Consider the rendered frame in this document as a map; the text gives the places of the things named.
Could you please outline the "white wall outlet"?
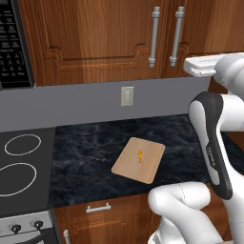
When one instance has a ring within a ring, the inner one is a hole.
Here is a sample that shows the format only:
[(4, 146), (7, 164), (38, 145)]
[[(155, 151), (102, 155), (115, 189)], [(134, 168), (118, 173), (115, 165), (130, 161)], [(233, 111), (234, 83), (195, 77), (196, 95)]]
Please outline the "white wall outlet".
[(133, 87), (121, 88), (121, 106), (133, 105)]

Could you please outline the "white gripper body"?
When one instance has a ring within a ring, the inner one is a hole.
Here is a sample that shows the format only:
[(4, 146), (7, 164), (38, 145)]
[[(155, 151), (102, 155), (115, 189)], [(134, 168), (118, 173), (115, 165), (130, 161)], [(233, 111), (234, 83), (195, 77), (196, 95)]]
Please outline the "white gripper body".
[(184, 61), (183, 70), (194, 77), (213, 76), (215, 65), (223, 54), (188, 57)]

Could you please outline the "wooden cutting board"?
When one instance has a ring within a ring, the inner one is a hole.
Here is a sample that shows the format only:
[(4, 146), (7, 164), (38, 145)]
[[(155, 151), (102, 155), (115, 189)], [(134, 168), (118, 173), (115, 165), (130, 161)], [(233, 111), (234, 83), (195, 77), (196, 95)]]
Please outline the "wooden cutting board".
[(163, 144), (131, 137), (112, 166), (112, 172), (152, 184), (165, 149)]

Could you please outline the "wooden lower cabinet door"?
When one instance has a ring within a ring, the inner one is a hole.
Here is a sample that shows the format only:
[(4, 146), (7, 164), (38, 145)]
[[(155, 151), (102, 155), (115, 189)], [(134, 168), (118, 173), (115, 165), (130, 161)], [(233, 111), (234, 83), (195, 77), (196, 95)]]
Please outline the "wooden lower cabinet door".
[(67, 229), (71, 244), (148, 244), (155, 231), (135, 221), (65, 222), (59, 225), (62, 244), (66, 244), (63, 232)]

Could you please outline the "black microwave oven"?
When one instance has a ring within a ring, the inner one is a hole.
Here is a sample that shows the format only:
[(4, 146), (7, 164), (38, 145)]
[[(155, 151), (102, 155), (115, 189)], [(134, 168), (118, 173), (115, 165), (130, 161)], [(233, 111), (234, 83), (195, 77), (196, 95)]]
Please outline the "black microwave oven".
[(34, 77), (17, 0), (0, 0), (0, 90), (32, 88)]

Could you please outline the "black hob stove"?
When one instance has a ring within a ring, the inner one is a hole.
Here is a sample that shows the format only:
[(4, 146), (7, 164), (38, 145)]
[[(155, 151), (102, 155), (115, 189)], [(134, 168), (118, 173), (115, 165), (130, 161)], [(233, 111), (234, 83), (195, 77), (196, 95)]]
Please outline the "black hob stove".
[(61, 244), (49, 204), (54, 136), (54, 128), (0, 132), (0, 244)]

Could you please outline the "wooden cabinet door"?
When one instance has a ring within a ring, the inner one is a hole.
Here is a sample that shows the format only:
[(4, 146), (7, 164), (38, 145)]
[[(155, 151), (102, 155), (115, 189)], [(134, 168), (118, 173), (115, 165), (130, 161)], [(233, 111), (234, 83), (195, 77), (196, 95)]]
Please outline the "wooden cabinet door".
[(153, 11), (163, 0), (17, 0), (38, 87), (157, 78)]
[[(177, 60), (171, 66), (175, 13), (184, 8), (177, 46)], [(191, 56), (244, 52), (244, 0), (164, 0), (163, 78), (187, 76), (184, 59)]]
[(148, 244), (155, 231), (135, 221), (65, 222), (59, 225), (62, 244), (66, 244), (63, 232), (67, 229), (71, 244)]

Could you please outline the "wooden drawer front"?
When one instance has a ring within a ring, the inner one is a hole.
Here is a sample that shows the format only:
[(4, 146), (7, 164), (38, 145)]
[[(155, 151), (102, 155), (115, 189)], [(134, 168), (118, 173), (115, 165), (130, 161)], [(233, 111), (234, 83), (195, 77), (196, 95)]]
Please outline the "wooden drawer front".
[[(58, 225), (65, 222), (81, 221), (82, 223), (95, 223), (110, 220), (123, 220), (137, 222), (142, 208), (149, 209), (148, 195), (146, 193), (118, 197), (113, 199), (77, 204), (73, 206), (59, 207), (54, 209)], [(86, 213), (88, 206), (92, 208), (105, 206), (106, 203), (112, 206), (110, 210), (95, 213)]]

